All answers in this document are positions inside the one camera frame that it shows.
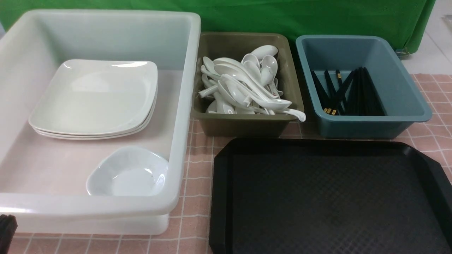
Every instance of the small dish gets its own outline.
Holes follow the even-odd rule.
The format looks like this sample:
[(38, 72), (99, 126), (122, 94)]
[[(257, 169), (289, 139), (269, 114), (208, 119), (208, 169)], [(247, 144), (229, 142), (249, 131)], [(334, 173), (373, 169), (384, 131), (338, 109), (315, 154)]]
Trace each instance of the small dish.
[(34, 129), (67, 135), (127, 132), (147, 117), (157, 75), (157, 66), (148, 61), (66, 61), (28, 122)]
[(93, 196), (154, 196), (165, 184), (168, 161), (138, 146), (112, 153), (86, 181)]

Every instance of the green cloth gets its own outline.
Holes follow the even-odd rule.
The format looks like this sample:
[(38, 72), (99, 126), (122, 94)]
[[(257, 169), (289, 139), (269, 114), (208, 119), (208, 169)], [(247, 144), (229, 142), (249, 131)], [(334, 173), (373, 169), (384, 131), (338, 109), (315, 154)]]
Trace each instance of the green cloth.
[(374, 35), (415, 52), (435, 0), (0, 0), (5, 29), (32, 9), (152, 9), (195, 12), (203, 31)]

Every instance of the blue container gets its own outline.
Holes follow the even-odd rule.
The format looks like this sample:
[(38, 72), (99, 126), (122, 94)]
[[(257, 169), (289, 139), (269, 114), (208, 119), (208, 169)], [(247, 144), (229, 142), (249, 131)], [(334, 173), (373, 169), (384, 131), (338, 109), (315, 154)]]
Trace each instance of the blue container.
[[(414, 122), (426, 122), (432, 110), (389, 43), (374, 36), (304, 35), (296, 41), (320, 135), (326, 138), (392, 139)], [(323, 112), (311, 71), (325, 91), (324, 71), (330, 71), (338, 89), (335, 70), (342, 80), (358, 67), (366, 67), (386, 116), (332, 116)]]

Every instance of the black serving tray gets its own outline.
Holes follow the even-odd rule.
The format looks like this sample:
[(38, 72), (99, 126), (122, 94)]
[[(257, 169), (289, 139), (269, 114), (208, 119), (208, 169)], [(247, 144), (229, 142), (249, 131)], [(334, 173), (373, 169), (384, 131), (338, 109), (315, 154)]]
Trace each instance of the black serving tray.
[(232, 140), (214, 162), (214, 254), (450, 254), (452, 186), (398, 142)]

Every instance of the floor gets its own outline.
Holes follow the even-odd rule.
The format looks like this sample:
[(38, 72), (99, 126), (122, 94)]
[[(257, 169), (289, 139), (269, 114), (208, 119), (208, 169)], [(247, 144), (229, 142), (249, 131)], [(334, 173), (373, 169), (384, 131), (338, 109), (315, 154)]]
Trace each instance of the floor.
[(436, 0), (420, 47), (403, 64), (409, 73), (452, 74), (452, 29), (444, 15), (452, 14), (452, 0)]

